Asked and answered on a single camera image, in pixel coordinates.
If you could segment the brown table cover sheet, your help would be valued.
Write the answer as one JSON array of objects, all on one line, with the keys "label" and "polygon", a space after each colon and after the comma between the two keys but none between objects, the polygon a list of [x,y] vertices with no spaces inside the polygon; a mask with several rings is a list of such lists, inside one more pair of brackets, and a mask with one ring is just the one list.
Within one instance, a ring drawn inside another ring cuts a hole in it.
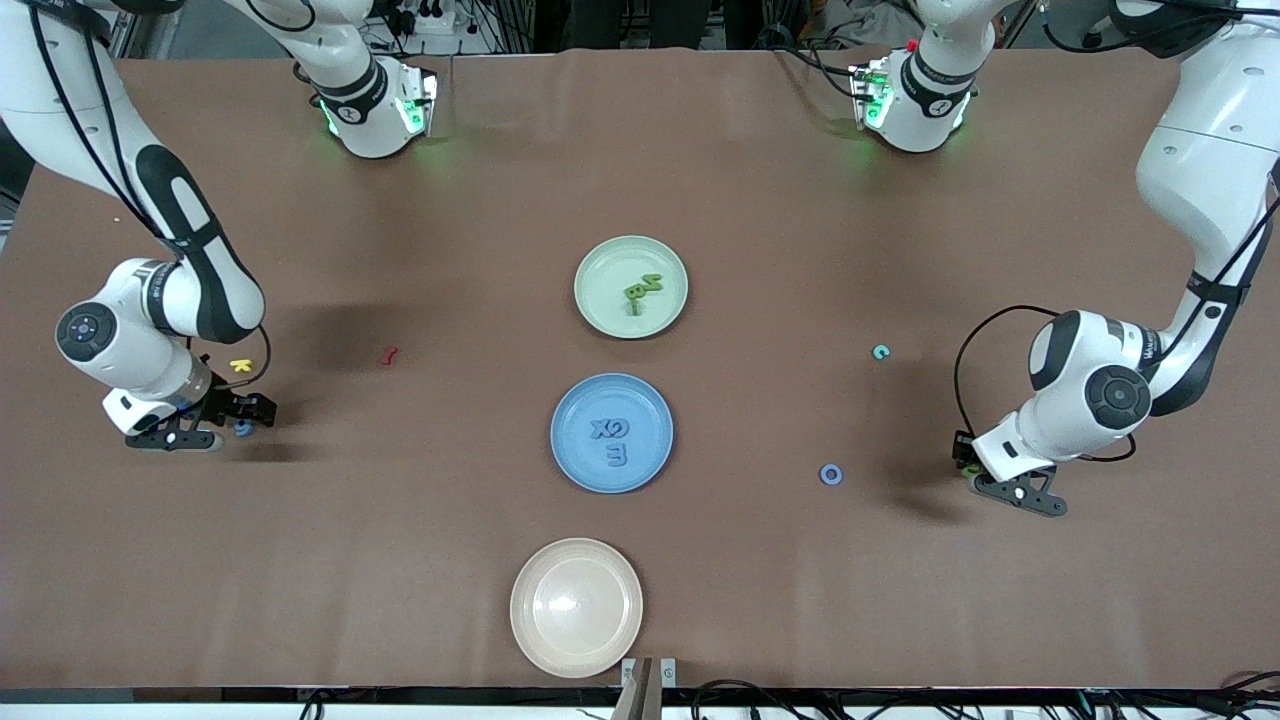
[{"label": "brown table cover sheet", "polygon": [[[1280,667],[1280,238],[1204,397],[1125,462],[1062,466],[1065,516],[973,495],[950,456],[954,355],[984,316],[1169,323],[1192,252],[1135,165],[1176,63],[996,53],[965,126],[905,155],[791,56],[463,56],[436,135],[376,161],[288,61],[120,73],[265,290],[255,388],[279,416],[214,454],[127,448],[54,328],[161,249],[33,173],[0,256],[0,685],[541,685],[509,593],[576,536],[630,559],[634,651],[690,685]],[[644,340],[573,300],[626,234],[690,279]],[[675,416],[666,468],[623,495],[550,450],[558,402],[603,373]]]}]

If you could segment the blue plate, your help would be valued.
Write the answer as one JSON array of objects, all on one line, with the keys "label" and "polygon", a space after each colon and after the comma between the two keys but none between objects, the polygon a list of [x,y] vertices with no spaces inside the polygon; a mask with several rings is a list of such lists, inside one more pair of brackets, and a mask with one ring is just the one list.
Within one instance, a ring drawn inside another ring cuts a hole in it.
[{"label": "blue plate", "polygon": [[[622,438],[593,439],[591,420],[623,418]],[[571,482],[602,495],[623,495],[654,480],[675,447],[675,416],[663,395],[640,377],[603,373],[566,392],[550,420],[553,457]],[[628,462],[609,468],[607,445],[626,445]]]}]

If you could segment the beige plate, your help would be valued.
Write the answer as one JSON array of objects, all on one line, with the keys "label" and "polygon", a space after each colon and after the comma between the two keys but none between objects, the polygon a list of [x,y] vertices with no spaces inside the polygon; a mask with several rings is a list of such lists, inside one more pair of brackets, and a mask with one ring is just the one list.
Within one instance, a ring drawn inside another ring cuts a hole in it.
[{"label": "beige plate", "polygon": [[616,548],[576,537],[552,542],[520,569],[509,626],[525,657],[553,676],[611,670],[637,639],[644,614],[639,575]]}]

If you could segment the light green plate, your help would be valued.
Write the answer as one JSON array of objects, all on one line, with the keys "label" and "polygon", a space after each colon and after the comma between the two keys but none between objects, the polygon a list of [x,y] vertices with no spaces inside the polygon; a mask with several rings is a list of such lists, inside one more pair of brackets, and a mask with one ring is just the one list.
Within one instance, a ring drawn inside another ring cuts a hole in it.
[{"label": "light green plate", "polygon": [[[634,316],[625,290],[644,274],[662,274],[663,290],[646,293]],[[673,325],[689,300],[690,279],[680,255],[652,237],[626,234],[599,243],[579,264],[573,300],[586,323],[616,340],[644,340]]]}]

